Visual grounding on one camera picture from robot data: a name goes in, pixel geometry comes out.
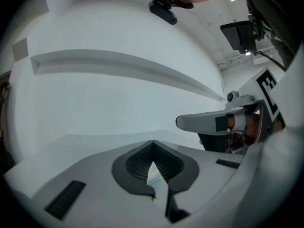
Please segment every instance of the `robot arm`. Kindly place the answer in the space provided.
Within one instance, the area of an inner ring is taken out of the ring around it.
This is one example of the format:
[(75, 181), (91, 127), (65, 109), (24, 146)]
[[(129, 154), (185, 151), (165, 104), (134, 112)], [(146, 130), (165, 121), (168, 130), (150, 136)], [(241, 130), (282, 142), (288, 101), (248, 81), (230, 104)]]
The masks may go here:
[[(258, 134), (254, 143), (263, 142), (272, 133), (274, 120), (279, 114), (279, 110), (269, 94), (275, 85), (276, 80), (271, 72), (267, 68), (263, 68), (238, 91), (228, 94), (226, 109), (178, 116), (176, 126), (184, 131), (198, 133), (206, 150), (245, 154), (249, 147), (244, 132), (246, 114), (260, 110)], [(233, 129), (228, 128), (229, 116), (235, 118)], [(236, 152), (231, 148), (231, 136), (235, 133), (240, 134), (242, 143)], [(216, 144), (222, 144), (223, 147), (219, 148), (215, 146)]]

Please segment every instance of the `cable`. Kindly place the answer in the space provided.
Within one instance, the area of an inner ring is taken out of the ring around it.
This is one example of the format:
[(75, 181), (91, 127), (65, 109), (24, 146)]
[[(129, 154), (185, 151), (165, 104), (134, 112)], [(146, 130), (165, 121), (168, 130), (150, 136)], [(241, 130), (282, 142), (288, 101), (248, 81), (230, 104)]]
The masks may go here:
[(256, 53), (268, 58), (270, 61), (272, 61), (275, 65), (277, 65), (280, 69), (282, 69), (284, 72), (286, 72), (286, 68), (283, 67), (281, 64), (279, 64), (277, 61), (275, 61), (274, 59), (272, 59), (270, 56), (266, 55), (265, 53), (261, 52), (261, 51), (256, 51)]

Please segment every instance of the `white wall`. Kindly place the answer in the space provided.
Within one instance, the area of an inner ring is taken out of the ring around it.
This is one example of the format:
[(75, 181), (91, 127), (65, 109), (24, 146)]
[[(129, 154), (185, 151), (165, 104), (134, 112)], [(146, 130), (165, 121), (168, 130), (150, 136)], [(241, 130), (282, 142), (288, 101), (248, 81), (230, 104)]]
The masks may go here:
[[(113, 135), (165, 130), (181, 136), (188, 145), (195, 142), (194, 147), (201, 148), (197, 135), (179, 130), (175, 118), (181, 114), (223, 109), (222, 102), (160, 81), (108, 75), (103, 66), (107, 63), (104, 60), (110, 57), (101, 56), (97, 65), (88, 65), (84, 61), (91, 59), (92, 54), (83, 54), (91, 50), (100, 52), (99, 55), (107, 52), (126, 55), (129, 65), (132, 58), (140, 58), (149, 62), (150, 68), (146, 69), (161, 74), (169, 72), (160, 70), (161, 67), (168, 68), (184, 76), (187, 82), (199, 82), (221, 98), (222, 74), (196, 41), (147, 9), (132, 4), (86, 1), (62, 14), (58, 14), (53, 4), (54, 11), (37, 17), (19, 35), (19, 39), (27, 38), (28, 57), (13, 66), (11, 86), (15, 98), (10, 102), (12, 110), (8, 119), (17, 162), (67, 134)], [(71, 60), (65, 57), (68, 53), (61, 54), (61, 62), (52, 58), (56, 52), (68, 51), (79, 52), (80, 57), (74, 60), (82, 59), (83, 70), (75, 70), (75, 65), (67, 63)], [(49, 55), (51, 63), (42, 61), (39, 65), (31, 60), (41, 55)], [(62, 70), (45, 70), (52, 65)], [(175, 80), (173, 73), (166, 75), (170, 76)]]
[(47, 146), (65, 134), (166, 130), (197, 140), (193, 147), (200, 147), (197, 134), (176, 127), (176, 117), (223, 108), (207, 97), (140, 79), (98, 73), (39, 74), (41, 70), (43, 67), (38, 68), (31, 96), (36, 146)]
[(223, 96), (222, 74), (196, 41), (147, 9), (119, 1), (86, 1), (58, 20), (37, 54), (96, 49), (128, 54), (179, 71)]
[(234, 66), (223, 72), (223, 77), (226, 84), (226, 92), (229, 93), (230, 91), (238, 90), (263, 67), (268, 67), (277, 81), (280, 81), (281, 78), (285, 75), (285, 73), (272, 62), (256, 66), (251, 62), (244, 65)]
[(27, 38), (28, 50), (31, 54), (36, 53), (40, 42), (49, 34), (56, 20), (76, 1), (79, 0), (25, 0), (0, 41), (0, 75), (13, 68), (14, 44)]

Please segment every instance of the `white ceiling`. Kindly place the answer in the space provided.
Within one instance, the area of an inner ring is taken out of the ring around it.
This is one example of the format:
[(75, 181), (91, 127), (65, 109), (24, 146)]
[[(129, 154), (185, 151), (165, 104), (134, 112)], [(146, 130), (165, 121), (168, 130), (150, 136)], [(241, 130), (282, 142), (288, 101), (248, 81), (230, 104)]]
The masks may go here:
[[(151, 0), (124, 0), (144, 6), (148, 9)], [(195, 4), (193, 9), (172, 8), (178, 18), (178, 26), (197, 40), (205, 51), (221, 69), (244, 60), (243, 55), (232, 50), (225, 36), (220, 31), (220, 26), (236, 21), (248, 20), (248, 10), (245, 0), (211, 0)], [(268, 39), (257, 42), (257, 48), (262, 50), (272, 45)]]

